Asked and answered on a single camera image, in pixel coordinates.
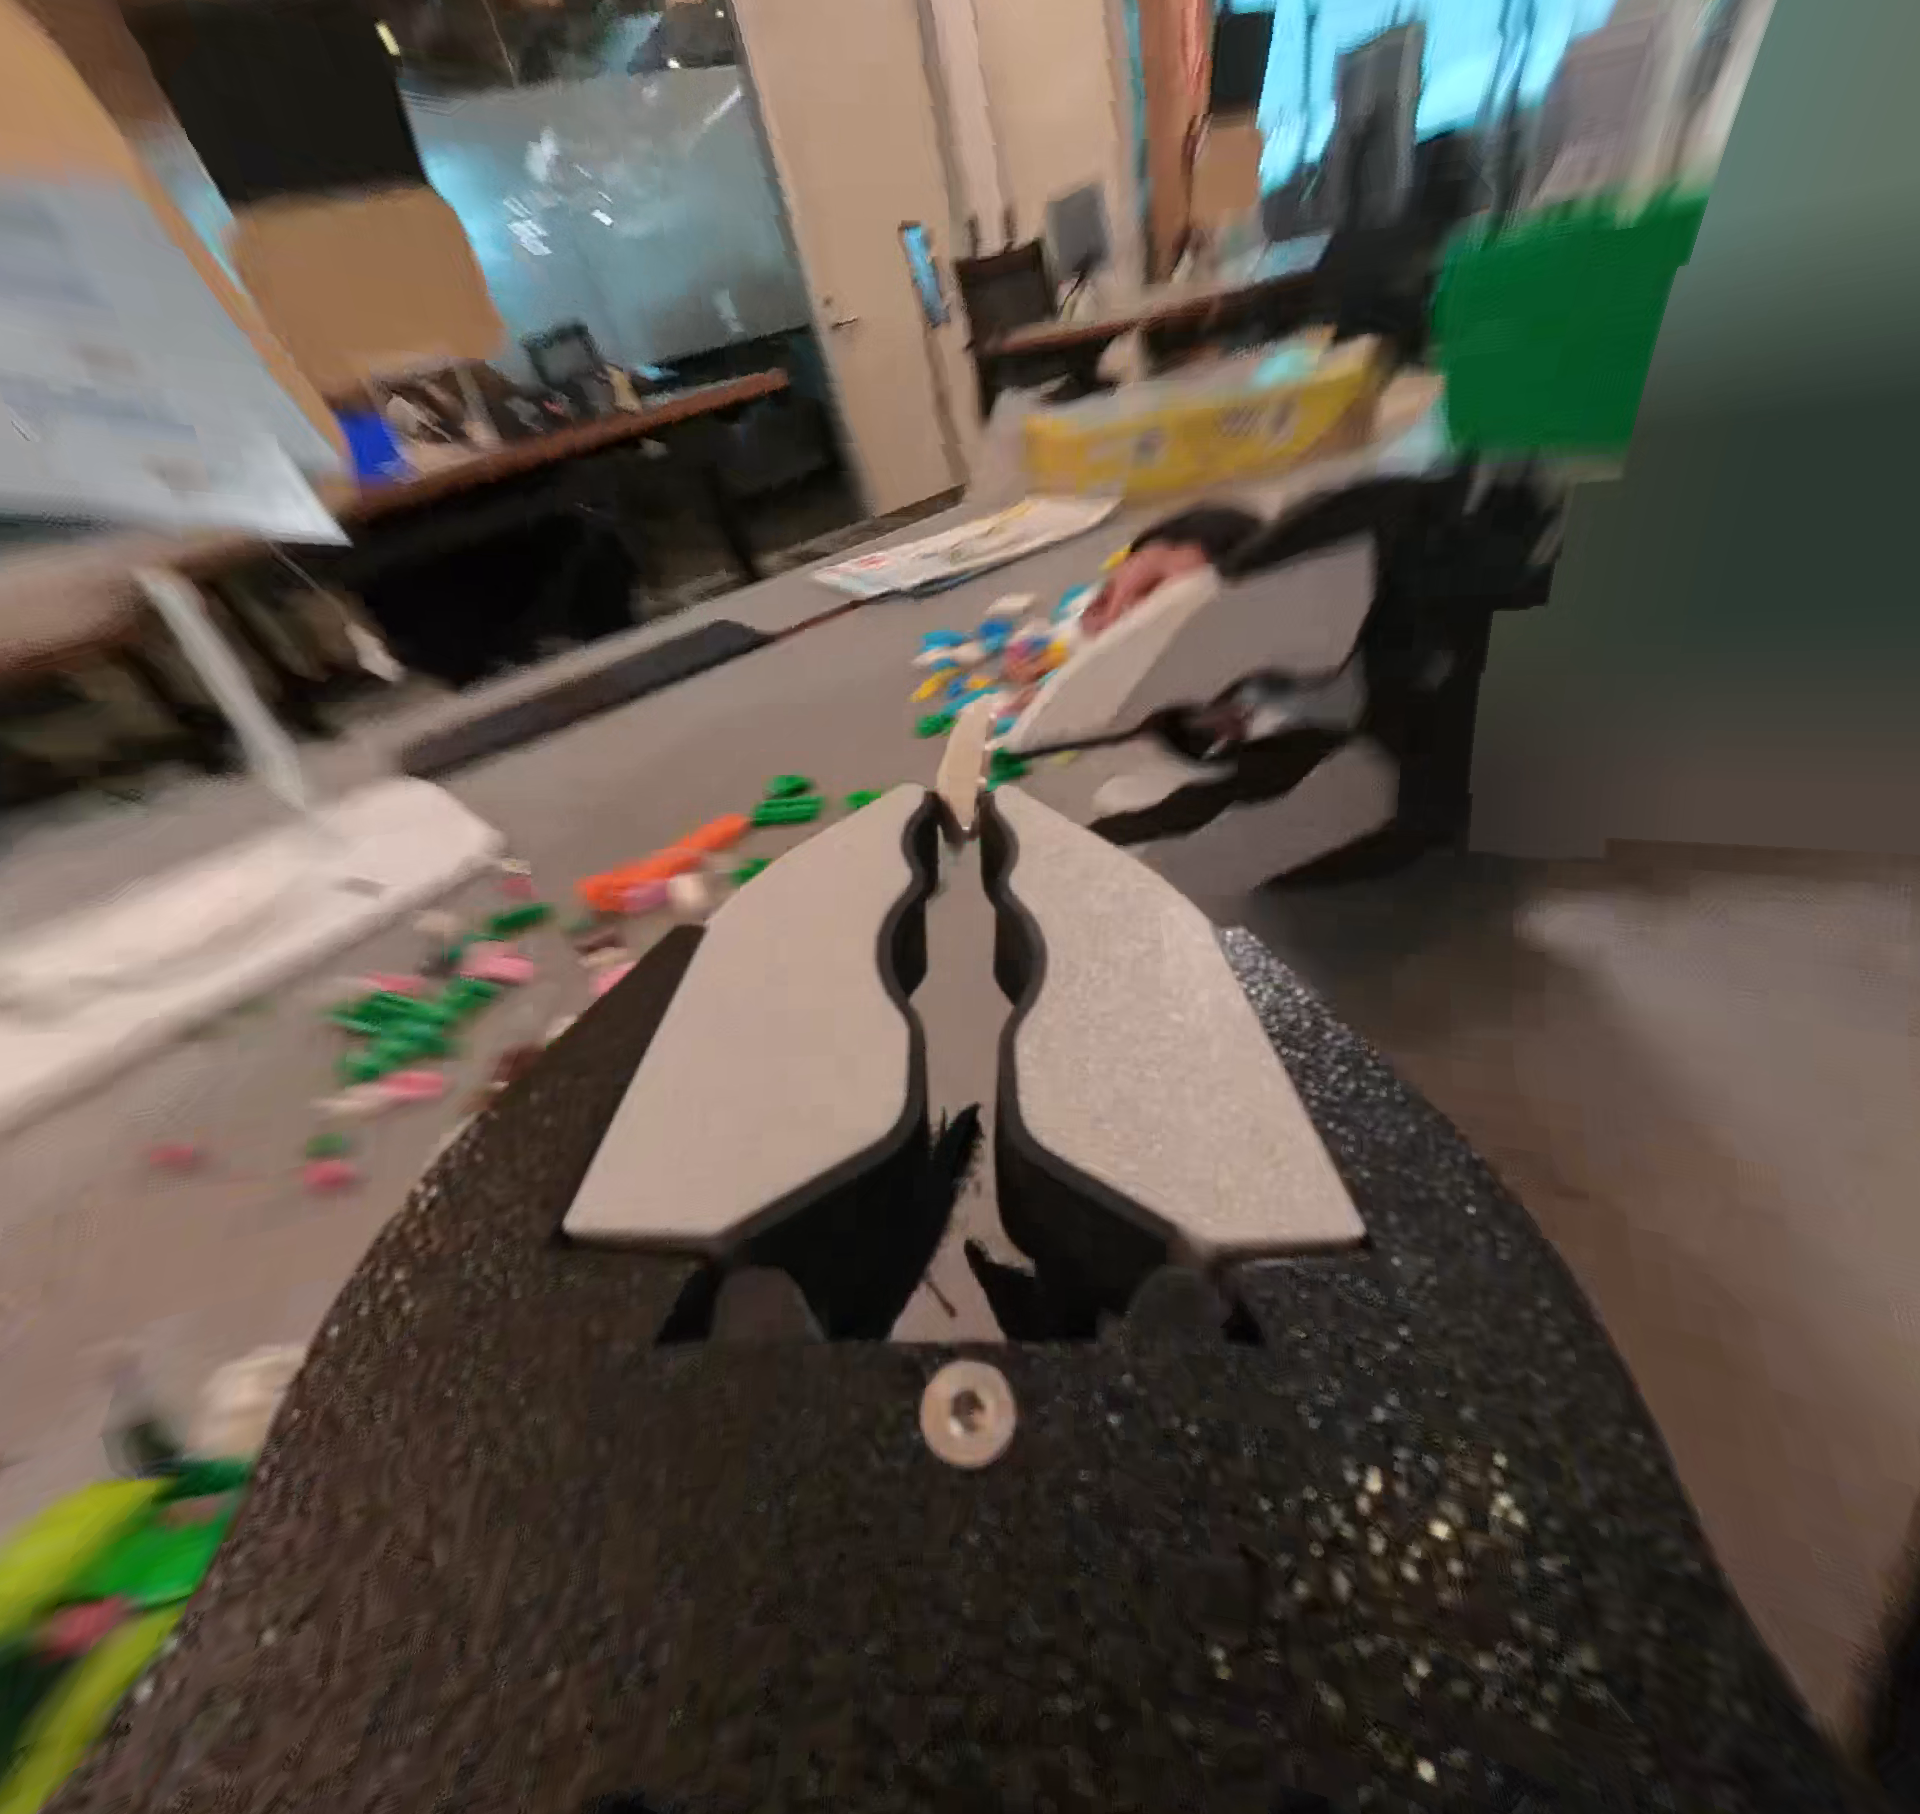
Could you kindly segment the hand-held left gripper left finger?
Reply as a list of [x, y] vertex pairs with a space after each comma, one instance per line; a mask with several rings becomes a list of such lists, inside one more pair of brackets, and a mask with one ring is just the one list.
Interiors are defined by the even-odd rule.
[[943, 808], [881, 792], [700, 929], [569, 1203], [575, 1244], [729, 1256], [930, 1134], [926, 908]]

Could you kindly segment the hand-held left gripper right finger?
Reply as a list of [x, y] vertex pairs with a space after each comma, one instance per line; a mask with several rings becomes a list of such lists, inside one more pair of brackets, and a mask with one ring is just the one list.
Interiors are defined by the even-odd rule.
[[1034, 793], [979, 817], [1012, 1017], [999, 1117], [1045, 1177], [1205, 1263], [1364, 1224], [1208, 914]]

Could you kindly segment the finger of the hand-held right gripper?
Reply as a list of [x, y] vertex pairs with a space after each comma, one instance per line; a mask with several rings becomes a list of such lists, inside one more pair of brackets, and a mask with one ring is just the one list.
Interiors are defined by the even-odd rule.
[[1204, 698], [1208, 646], [1193, 630], [1215, 604], [1215, 576], [1171, 578], [1084, 636], [1027, 703], [1025, 749], [1124, 741], [1147, 721]]

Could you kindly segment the small white lego piece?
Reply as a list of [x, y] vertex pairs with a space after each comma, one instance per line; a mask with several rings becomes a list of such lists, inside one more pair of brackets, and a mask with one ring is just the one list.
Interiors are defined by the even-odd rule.
[[993, 757], [995, 723], [995, 703], [987, 698], [979, 698], [956, 713], [952, 727], [945, 736], [945, 749], [933, 780], [933, 795], [948, 842], [967, 842], [977, 830], [979, 801]]

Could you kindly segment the pile of small colourful lego pieces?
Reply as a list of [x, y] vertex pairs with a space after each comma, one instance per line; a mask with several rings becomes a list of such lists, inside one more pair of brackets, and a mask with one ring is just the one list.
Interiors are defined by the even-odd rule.
[[1005, 596], [973, 627], [928, 630], [912, 654], [912, 737], [939, 741], [979, 710], [987, 743], [1002, 743], [1077, 649], [1086, 608], [1099, 596], [1097, 581], [1050, 601]]

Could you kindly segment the lego instruction booklet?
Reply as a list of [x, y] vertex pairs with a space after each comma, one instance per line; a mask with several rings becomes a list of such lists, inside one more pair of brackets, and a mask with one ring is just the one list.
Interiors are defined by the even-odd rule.
[[1027, 495], [943, 531], [841, 557], [811, 581], [845, 601], [922, 597], [1073, 541], [1119, 505], [1118, 495]]

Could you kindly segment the orange lego piece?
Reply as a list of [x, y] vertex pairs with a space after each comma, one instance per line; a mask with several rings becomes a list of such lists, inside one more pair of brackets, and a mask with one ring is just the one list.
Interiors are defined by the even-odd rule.
[[750, 824], [751, 817], [747, 812], [708, 818], [680, 840], [646, 856], [580, 877], [575, 884], [575, 897], [582, 908], [600, 914], [653, 912], [666, 902], [672, 882], [729, 855], [746, 837]]

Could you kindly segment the yellow cardboard lego box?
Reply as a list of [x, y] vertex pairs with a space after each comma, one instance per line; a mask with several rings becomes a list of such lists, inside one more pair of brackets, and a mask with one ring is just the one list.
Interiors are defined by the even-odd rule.
[[1128, 504], [1275, 479], [1364, 445], [1394, 361], [1375, 337], [1299, 337], [1151, 376], [1022, 426], [1031, 492]]

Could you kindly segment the cluster of green lego pieces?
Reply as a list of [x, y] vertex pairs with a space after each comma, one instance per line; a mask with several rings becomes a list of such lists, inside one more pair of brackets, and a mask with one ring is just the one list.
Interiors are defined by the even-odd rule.
[[463, 949], [501, 943], [536, 963], [531, 939], [554, 922], [556, 904], [534, 894], [514, 894], [469, 922], [446, 911], [423, 914], [412, 965], [363, 973], [325, 1000], [323, 1024], [337, 1042], [334, 1085], [358, 1091], [453, 1060], [476, 1022], [536, 980], [488, 985], [455, 977]]

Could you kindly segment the yellow-green lego plant piece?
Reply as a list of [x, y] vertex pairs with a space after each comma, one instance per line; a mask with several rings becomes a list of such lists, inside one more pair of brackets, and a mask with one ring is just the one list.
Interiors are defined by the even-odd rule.
[[1, 1808], [35, 1812], [178, 1631], [252, 1478], [170, 1462], [72, 1489], [1, 1548]]

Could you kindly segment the black office chair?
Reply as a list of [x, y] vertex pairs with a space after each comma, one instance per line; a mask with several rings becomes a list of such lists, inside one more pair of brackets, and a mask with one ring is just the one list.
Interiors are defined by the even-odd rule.
[[956, 259], [952, 270], [967, 326], [967, 347], [975, 355], [1022, 327], [1057, 318], [1052, 272], [1040, 240]]

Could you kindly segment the white plastic bag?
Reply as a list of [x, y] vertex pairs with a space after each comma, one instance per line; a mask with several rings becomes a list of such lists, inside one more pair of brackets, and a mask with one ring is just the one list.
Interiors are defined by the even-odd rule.
[[450, 792], [388, 777], [3, 935], [3, 1133], [439, 902], [504, 849]]

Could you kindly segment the wooden desk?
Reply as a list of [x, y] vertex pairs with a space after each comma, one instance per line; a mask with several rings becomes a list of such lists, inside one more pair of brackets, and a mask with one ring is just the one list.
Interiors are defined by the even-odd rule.
[[392, 482], [362, 482], [331, 508], [343, 528], [358, 531], [405, 511], [445, 505], [506, 482], [548, 474], [576, 459], [600, 458], [659, 438], [672, 428], [720, 417], [792, 388], [781, 367], [646, 396], [638, 409], [579, 421], [484, 450], [457, 452], [435, 472]]

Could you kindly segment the brown cardboard box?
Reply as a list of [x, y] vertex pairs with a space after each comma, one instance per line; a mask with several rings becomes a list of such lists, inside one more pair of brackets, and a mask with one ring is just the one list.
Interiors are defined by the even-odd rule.
[[455, 208], [431, 185], [282, 193], [228, 219], [228, 265], [304, 379], [351, 388], [507, 345]]

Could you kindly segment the pale blue printed sheet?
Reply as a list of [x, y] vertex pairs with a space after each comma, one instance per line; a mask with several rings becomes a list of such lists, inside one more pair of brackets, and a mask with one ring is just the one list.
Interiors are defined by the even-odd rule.
[[7, 527], [340, 549], [318, 485], [344, 472], [138, 193], [3, 177]]

